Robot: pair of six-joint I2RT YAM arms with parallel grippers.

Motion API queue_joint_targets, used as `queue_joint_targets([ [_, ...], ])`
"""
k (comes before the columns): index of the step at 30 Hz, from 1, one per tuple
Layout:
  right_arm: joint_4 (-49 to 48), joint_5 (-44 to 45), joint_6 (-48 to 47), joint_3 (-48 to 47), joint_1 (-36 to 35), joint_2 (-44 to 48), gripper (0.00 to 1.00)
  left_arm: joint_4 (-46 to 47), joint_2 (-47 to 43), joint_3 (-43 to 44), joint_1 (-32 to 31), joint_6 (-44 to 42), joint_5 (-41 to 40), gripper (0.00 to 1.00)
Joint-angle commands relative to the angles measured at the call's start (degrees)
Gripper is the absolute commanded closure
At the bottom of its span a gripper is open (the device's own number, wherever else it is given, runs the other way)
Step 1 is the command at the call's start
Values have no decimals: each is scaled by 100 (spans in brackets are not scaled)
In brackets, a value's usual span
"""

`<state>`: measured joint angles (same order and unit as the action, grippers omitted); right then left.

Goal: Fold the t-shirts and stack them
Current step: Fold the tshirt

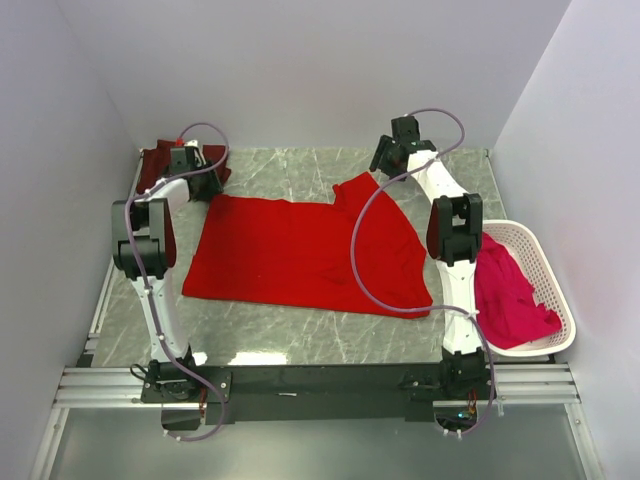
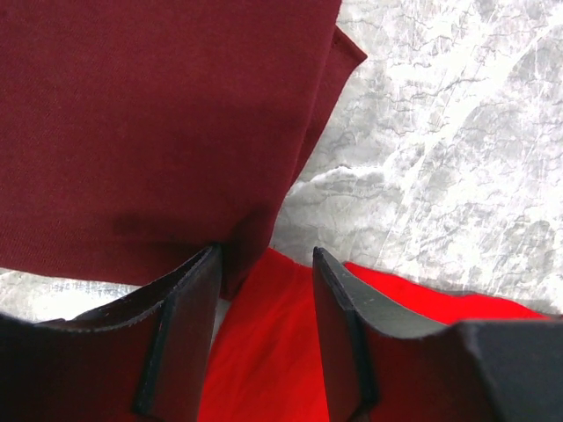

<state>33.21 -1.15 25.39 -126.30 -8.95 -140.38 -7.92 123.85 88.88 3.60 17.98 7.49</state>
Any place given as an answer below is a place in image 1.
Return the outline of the dark red t shirt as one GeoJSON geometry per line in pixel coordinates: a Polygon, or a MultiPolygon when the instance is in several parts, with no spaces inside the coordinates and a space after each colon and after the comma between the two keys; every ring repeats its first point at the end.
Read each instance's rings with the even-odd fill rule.
{"type": "MultiPolygon", "coordinates": [[[[137,194],[152,188],[166,173],[170,163],[170,149],[175,145],[174,141],[159,139],[155,148],[142,150],[142,168],[136,185],[137,194]]],[[[216,163],[223,156],[224,146],[204,144],[202,152],[208,161],[216,163]]]]}

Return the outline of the bright red t shirt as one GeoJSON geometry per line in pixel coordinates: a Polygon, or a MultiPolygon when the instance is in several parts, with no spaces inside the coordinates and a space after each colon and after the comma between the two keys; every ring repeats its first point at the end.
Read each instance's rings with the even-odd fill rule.
{"type": "Polygon", "coordinates": [[[216,196],[183,295],[415,318],[432,304],[426,250],[370,173],[331,203],[216,196]]]}

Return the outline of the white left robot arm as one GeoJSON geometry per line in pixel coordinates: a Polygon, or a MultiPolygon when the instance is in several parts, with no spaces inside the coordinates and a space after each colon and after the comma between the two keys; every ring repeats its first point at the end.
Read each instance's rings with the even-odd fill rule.
{"type": "Polygon", "coordinates": [[[128,200],[111,207],[112,256],[141,303],[150,338],[151,361],[138,369],[144,388],[162,398],[186,402],[210,393],[224,394],[197,370],[179,321],[172,274],[177,244],[172,214],[191,201],[222,191],[214,165],[198,142],[178,140],[159,178],[128,200]]]}

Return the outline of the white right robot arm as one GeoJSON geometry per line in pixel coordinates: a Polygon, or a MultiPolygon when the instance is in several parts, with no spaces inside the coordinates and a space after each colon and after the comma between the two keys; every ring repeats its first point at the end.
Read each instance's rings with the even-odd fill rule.
{"type": "Polygon", "coordinates": [[[431,203],[427,252],[435,261],[444,306],[443,358],[438,380],[425,385],[460,399],[486,384],[483,337],[474,324],[478,311],[475,273],[482,246],[483,201],[451,175],[429,140],[421,138],[413,115],[391,120],[391,133],[380,137],[369,170],[391,179],[413,178],[431,203]]]}

